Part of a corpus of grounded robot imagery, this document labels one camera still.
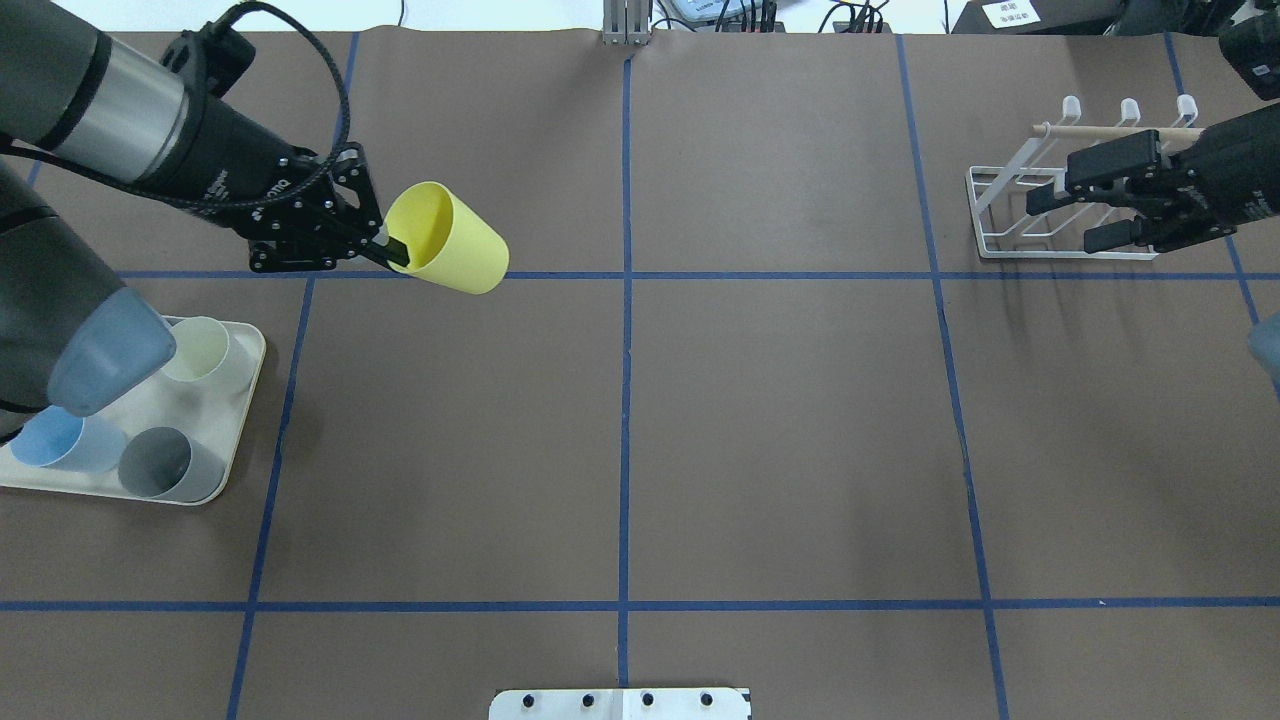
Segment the tray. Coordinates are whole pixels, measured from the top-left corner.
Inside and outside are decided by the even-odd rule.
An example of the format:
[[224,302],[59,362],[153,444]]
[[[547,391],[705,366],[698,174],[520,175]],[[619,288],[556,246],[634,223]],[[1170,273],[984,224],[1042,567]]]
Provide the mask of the tray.
[[[172,324],[183,318],[165,315],[165,319]],[[262,373],[262,359],[266,356],[266,338],[262,337],[261,331],[246,323],[223,322],[223,325],[253,359],[253,379],[247,389],[233,396],[216,396],[207,391],[182,386],[164,377],[163,373],[156,373],[99,413],[124,430],[124,434],[131,439],[142,430],[168,425],[178,428],[211,450],[227,465],[227,470],[223,473],[223,480],[209,497],[196,502],[137,497],[124,489],[115,470],[88,475],[28,468],[14,460],[13,452],[8,447],[0,448],[0,487],[186,506],[204,505],[218,497],[227,487],[227,479],[232,474],[236,447],[244,430],[244,419],[248,416],[248,406],[253,400],[253,391],[257,389],[259,375]]]

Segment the metal bracket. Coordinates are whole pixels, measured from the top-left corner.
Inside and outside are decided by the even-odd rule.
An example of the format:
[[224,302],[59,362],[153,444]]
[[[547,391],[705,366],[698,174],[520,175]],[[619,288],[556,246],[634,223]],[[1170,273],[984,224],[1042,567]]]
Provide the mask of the metal bracket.
[[751,720],[751,691],[739,688],[636,688],[506,691],[489,720]]
[[604,0],[605,45],[649,45],[649,0]]

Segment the white label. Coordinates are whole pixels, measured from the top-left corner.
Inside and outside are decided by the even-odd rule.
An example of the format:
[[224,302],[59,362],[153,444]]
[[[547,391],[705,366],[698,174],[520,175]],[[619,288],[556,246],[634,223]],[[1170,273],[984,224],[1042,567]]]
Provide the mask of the white label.
[[982,9],[987,13],[991,27],[1018,27],[1039,22],[1032,0],[1005,0],[983,5]]

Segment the white cup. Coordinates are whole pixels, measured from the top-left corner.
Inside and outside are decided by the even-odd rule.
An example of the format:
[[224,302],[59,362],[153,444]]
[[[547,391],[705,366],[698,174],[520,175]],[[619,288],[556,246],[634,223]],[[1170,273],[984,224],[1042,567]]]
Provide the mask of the white cup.
[[124,442],[124,433],[109,420],[77,418],[54,406],[27,420],[9,448],[29,468],[96,475],[115,468]]
[[253,361],[227,325],[212,318],[187,318],[173,327],[178,351],[160,372],[201,391],[236,395],[253,379]]
[[120,484],[136,497],[197,502],[223,484],[227,465],[177,428],[138,433],[120,457]]

